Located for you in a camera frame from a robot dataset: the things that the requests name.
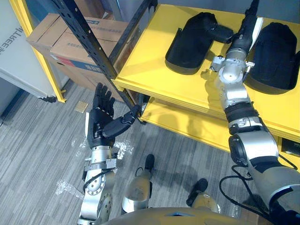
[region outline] black cable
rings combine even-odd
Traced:
[[[249,72],[245,72],[245,73],[244,73],[244,75],[243,75],[243,80],[242,80],[243,82],[244,82],[245,79],[247,78],[248,74],[249,74]]]
[[[85,182],[84,185],[83,185],[83,193],[85,193],[86,187],[87,187],[91,182],[93,182],[95,179],[97,179],[98,177],[102,176],[103,174],[109,173],[110,171],[112,171],[112,169],[111,169],[111,170],[104,171],[104,172],[101,172],[101,173],[97,174],[96,176],[92,177],[91,179],[89,179],[87,182]]]
[[[237,175],[234,175],[234,176],[226,176],[226,177],[224,177],[224,178],[222,178],[222,179],[220,180],[220,182],[219,182],[219,189],[220,189],[222,195],[224,195],[224,197],[227,198],[231,203],[233,203],[233,204],[235,204],[235,205],[238,205],[238,206],[240,206],[241,208],[247,209],[247,210],[249,210],[249,211],[251,211],[251,212],[253,212],[253,213],[255,213],[255,214],[257,214],[257,215],[259,215],[259,216],[261,216],[261,217],[263,217],[263,218],[265,218],[266,220],[272,222],[272,220],[271,220],[269,214],[266,213],[266,212],[259,206],[259,204],[258,204],[258,202],[256,201],[256,199],[254,198],[254,196],[253,196],[253,194],[252,194],[252,192],[251,192],[251,190],[250,190],[248,184],[245,182],[246,180],[252,180],[252,178],[245,178],[245,177],[243,177],[239,172],[237,172],[237,171],[235,170],[236,167],[241,167],[241,166],[238,166],[238,165],[232,166],[232,170],[233,170]],[[240,180],[243,181],[243,183],[244,183],[244,185],[245,185],[245,187],[246,187],[246,189],[247,189],[247,191],[248,191],[250,197],[253,199],[254,203],[256,204],[256,206],[258,207],[258,209],[260,210],[260,212],[257,211],[257,210],[254,210],[254,209],[252,209],[252,208],[250,208],[250,207],[247,207],[247,206],[245,206],[245,205],[243,205],[243,204],[240,204],[239,202],[237,202],[236,200],[230,198],[229,196],[227,196],[227,195],[225,194],[225,192],[224,192],[223,189],[222,189],[222,183],[223,183],[225,180],[230,179],[230,178],[239,178]]]
[[[136,177],[136,174],[137,174],[139,169],[142,169],[144,171],[144,169],[142,167],[137,168],[136,171],[135,171],[135,177]]]
[[[282,155],[279,154],[279,157],[281,157],[284,161],[286,161],[288,164],[290,164],[295,170],[298,170],[297,166],[293,164],[290,160],[287,158],[283,157]]]
[[[267,212],[265,212],[265,211],[261,208],[260,204],[259,204],[259,203],[257,202],[257,200],[254,198],[254,196],[253,196],[253,194],[252,194],[252,191],[250,190],[248,184],[246,183],[246,180],[253,180],[253,178],[252,178],[252,177],[251,177],[251,178],[245,178],[245,177],[243,177],[239,172],[237,172],[237,171],[235,170],[236,167],[245,167],[245,166],[233,165],[233,166],[231,167],[231,169],[232,169],[232,170],[239,176],[239,178],[242,180],[242,182],[243,182],[243,184],[245,185],[245,187],[246,187],[246,189],[247,189],[247,191],[248,191],[250,197],[252,198],[252,200],[254,201],[256,207],[260,210],[260,212],[261,212],[262,214],[264,214],[265,216],[269,216],[269,214],[268,214]]]

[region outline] floor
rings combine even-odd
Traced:
[[[93,93],[72,82],[67,102],[47,103],[22,94],[0,127],[0,224],[76,224],[81,207],[84,158],[90,150],[84,138],[85,114],[74,111],[77,102],[90,104]],[[127,112],[115,103],[115,117]],[[147,154],[156,157],[150,207],[184,207],[192,185],[207,178],[209,193],[232,215],[233,204],[218,189],[219,180],[232,175],[230,154],[152,124],[139,122],[117,137],[123,166],[116,173],[113,210],[120,215],[126,185]],[[230,180],[225,192],[242,202],[248,194],[242,183]]]

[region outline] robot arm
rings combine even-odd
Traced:
[[[232,135],[232,159],[247,167],[271,217],[279,221],[300,213],[300,173],[279,163],[277,144],[243,85],[244,75],[254,66],[245,59],[253,42],[257,6],[258,0],[254,0],[226,57],[215,57],[211,69],[218,72],[215,82]]]
[[[135,121],[140,107],[113,120],[114,98],[107,87],[99,83],[95,90],[93,108],[88,116],[87,140],[92,150],[86,159],[82,179],[85,193],[78,225],[97,225],[106,222],[112,207],[114,172],[119,160],[113,153],[115,137],[126,131]]]

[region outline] shelf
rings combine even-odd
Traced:
[[[230,134],[227,122],[218,118],[165,105],[151,97],[141,119],[213,147],[230,151],[228,146]],[[278,142],[279,150],[281,150],[281,138],[275,136],[275,140]],[[286,153],[282,153],[282,155],[300,168],[299,157]]]
[[[213,13],[218,22],[235,32],[244,18],[242,14],[230,12],[159,5],[115,83],[122,88],[218,117],[226,123],[218,91],[214,86],[217,74],[208,69],[213,56],[225,55],[229,45],[215,41],[200,70],[194,75],[177,74],[165,65],[165,54],[178,27],[183,28],[190,17],[202,11]],[[263,26],[270,22],[287,24],[300,40],[299,24],[265,19]],[[300,79],[293,90],[281,95],[267,95],[246,88],[254,101],[255,109],[270,131],[277,136],[300,142]]]

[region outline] cardboard box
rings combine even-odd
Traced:
[[[86,17],[86,20],[107,55],[111,53],[128,24],[90,17]],[[108,86],[116,100],[122,101],[118,92],[58,14],[48,14],[27,41],[78,85],[95,90],[97,83],[103,83]],[[115,68],[118,72],[136,42],[137,38],[131,38],[116,60]]]
[[[127,27],[127,22],[119,22],[112,20],[103,20],[97,18],[86,17],[91,30],[93,31],[98,42],[102,46],[104,52],[108,56],[116,46],[119,38]],[[114,64],[117,72],[121,70],[125,64],[129,54],[131,53],[135,43],[137,42],[136,34],[126,43],[118,60]],[[84,47],[77,40],[77,37],[68,28],[64,34],[55,43],[51,49],[51,54],[63,64],[74,66],[81,69],[95,71],[101,73],[101,70],[90,57],[91,52],[86,52]]]
[[[50,58],[50,51],[68,26],[59,14],[49,13],[27,37],[27,41],[43,56]]]
[[[70,77],[75,83],[80,83],[81,86],[85,86],[90,90],[95,90],[98,83],[102,83],[108,87],[108,89],[112,92],[112,97],[114,97],[117,101],[123,102],[122,98],[116,91],[116,89],[111,85],[111,83],[107,80],[107,78],[103,76],[99,76],[98,72],[89,71],[86,69],[76,68],[73,66],[66,65],[67,69],[73,73],[73,76],[76,76],[75,79]]]
[[[104,15],[105,10],[100,0],[75,0],[75,3],[83,16],[102,18]]]
[[[240,220],[247,221],[254,225],[272,225],[272,223],[265,218],[243,208],[240,212]]]

